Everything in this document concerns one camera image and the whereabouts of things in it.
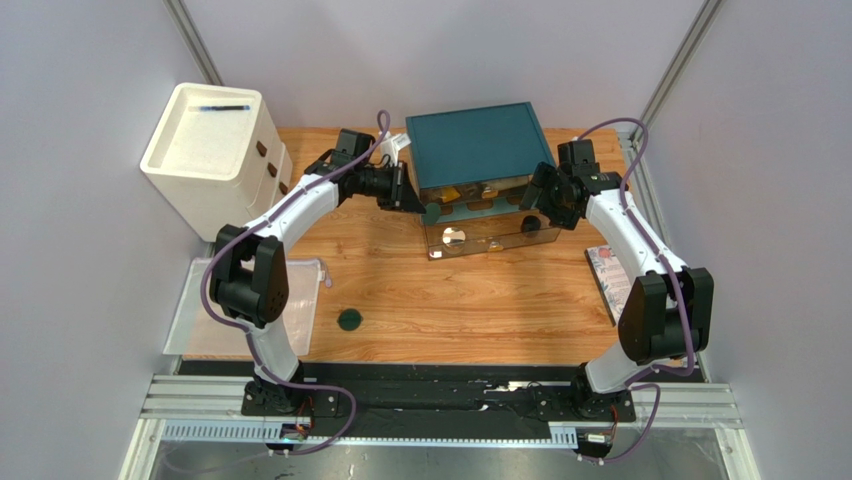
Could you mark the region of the black round jar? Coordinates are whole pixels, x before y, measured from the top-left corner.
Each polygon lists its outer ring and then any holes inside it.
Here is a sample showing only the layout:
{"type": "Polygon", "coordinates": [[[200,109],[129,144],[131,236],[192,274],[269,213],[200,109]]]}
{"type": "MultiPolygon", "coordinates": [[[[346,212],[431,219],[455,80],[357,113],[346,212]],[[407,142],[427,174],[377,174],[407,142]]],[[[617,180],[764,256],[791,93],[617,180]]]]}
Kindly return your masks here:
{"type": "Polygon", "coordinates": [[[525,216],[521,222],[521,233],[526,237],[535,237],[541,229],[541,220],[534,215],[525,216]]]}

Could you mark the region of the clear acrylic drawer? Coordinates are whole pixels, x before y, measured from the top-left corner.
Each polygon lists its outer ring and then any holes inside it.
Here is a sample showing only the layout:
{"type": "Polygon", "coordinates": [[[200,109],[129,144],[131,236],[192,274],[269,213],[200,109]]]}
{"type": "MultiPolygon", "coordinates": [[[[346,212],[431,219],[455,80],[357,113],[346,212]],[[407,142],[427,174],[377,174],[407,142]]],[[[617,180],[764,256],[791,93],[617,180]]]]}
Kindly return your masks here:
{"type": "Polygon", "coordinates": [[[521,175],[516,177],[474,181],[457,185],[430,187],[421,189],[419,197],[423,204],[436,203],[433,198],[434,190],[441,187],[453,186],[460,191],[462,197],[451,204],[438,204],[443,206],[490,201],[497,198],[523,195],[531,177],[532,175],[521,175]]]}
{"type": "Polygon", "coordinates": [[[489,208],[472,210],[468,204],[442,207],[437,224],[423,224],[426,253],[429,260],[444,260],[466,255],[494,253],[520,247],[550,243],[558,239],[560,230],[550,227],[548,219],[536,210],[520,210],[518,206],[500,200],[489,208]],[[541,220],[541,229],[535,237],[521,233],[525,216],[534,215],[541,220]],[[448,254],[442,248],[441,234],[447,227],[461,228],[466,234],[466,245],[459,254],[448,254]]]}

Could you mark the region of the gold rim powder jar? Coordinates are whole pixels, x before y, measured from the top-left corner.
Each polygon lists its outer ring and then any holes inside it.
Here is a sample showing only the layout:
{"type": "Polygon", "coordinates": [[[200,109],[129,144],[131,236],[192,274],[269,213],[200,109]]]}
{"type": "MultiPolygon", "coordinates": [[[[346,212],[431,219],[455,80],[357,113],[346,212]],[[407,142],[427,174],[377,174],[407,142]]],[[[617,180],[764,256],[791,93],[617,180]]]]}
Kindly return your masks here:
{"type": "Polygon", "coordinates": [[[458,227],[447,227],[441,234],[442,248],[448,254],[461,253],[466,245],[466,234],[458,227]]]}

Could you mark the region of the dark green round compact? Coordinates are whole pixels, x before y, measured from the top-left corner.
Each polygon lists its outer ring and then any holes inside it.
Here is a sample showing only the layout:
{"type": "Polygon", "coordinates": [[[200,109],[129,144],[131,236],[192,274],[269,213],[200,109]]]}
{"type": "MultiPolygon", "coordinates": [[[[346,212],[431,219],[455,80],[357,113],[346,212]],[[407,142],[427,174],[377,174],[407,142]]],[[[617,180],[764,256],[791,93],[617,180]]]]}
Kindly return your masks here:
{"type": "Polygon", "coordinates": [[[357,330],[362,325],[362,322],[362,314],[354,308],[344,309],[340,312],[337,319],[339,328],[348,332],[357,330]]]}
{"type": "Polygon", "coordinates": [[[423,224],[432,226],[438,223],[442,216],[442,206],[438,203],[429,203],[425,206],[423,224]]]}

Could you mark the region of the orange tube white cap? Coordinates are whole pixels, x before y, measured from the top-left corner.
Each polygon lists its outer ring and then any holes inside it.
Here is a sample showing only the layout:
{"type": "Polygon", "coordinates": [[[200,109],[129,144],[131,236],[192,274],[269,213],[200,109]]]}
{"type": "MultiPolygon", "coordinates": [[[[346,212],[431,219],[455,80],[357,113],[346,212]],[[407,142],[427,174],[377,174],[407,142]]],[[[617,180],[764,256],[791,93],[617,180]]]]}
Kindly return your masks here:
{"type": "Polygon", "coordinates": [[[459,200],[462,194],[453,186],[441,187],[434,190],[434,201],[440,204],[451,204],[459,200]]]}

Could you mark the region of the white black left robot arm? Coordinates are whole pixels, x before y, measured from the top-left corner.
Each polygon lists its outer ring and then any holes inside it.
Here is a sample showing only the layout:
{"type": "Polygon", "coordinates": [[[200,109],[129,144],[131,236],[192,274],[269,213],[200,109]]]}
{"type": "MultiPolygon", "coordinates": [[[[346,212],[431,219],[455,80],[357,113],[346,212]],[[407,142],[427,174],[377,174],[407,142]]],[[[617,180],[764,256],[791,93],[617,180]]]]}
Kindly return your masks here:
{"type": "Polygon", "coordinates": [[[286,255],[294,244],[357,195],[374,198],[385,211],[425,213],[399,158],[410,143],[405,134],[375,138],[343,129],[335,147],[311,163],[269,211],[242,227],[219,230],[201,300],[215,321],[245,335],[254,361],[246,393],[253,402],[287,411],[302,404],[307,390],[281,318],[290,293],[286,255]]]}

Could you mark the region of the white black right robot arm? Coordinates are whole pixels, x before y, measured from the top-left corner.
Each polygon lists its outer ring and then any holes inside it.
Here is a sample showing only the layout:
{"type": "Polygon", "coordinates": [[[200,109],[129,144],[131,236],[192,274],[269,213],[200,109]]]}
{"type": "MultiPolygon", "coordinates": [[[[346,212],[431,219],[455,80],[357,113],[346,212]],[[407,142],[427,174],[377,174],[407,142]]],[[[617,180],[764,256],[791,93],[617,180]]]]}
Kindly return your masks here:
{"type": "Polygon", "coordinates": [[[626,390],[651,373],[689,376],[696,355],[709,343],[714,280],[691,268],[653,231],[626,180],[605,172],[588,139],[558,147],[558,163],[536,167],[521,200],[550,226],[565,230],[586,220],[619,260],[631,290],[616,321],[617,342],[586,363],[582,392],[602,396],[626,390]]]}

